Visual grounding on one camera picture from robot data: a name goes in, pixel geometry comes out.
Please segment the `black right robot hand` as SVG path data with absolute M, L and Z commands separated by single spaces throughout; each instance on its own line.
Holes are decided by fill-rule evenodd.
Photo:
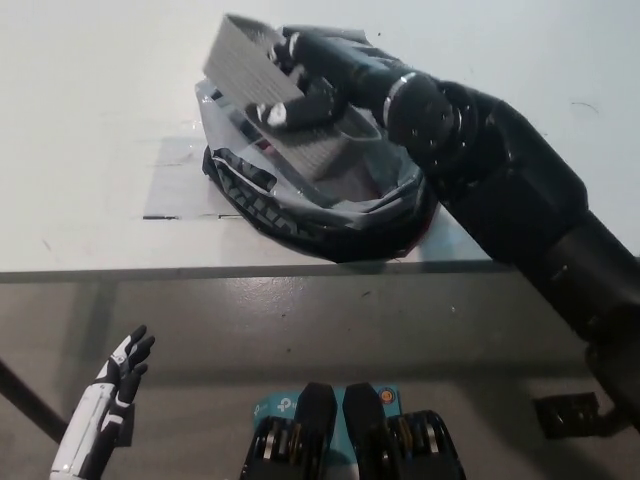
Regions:
M 370 111 L 382 124 L 392 86 L 410 69 L 369 45 L 295 31 L 274 44 L 268 58 L 284 73 L 302 69 L 303 95 L 272 104 L 255 103 L 246 113 L 259 128 L 302 131 L 335 122 L 348 106 Z

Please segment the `white and black left hand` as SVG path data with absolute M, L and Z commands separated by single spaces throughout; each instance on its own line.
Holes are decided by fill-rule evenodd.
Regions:
M 51 479 L 99 479 L 115 449 L 132 443 L 135 404 L 155 343 L 139 326 L 85 389 L 52 463 Z

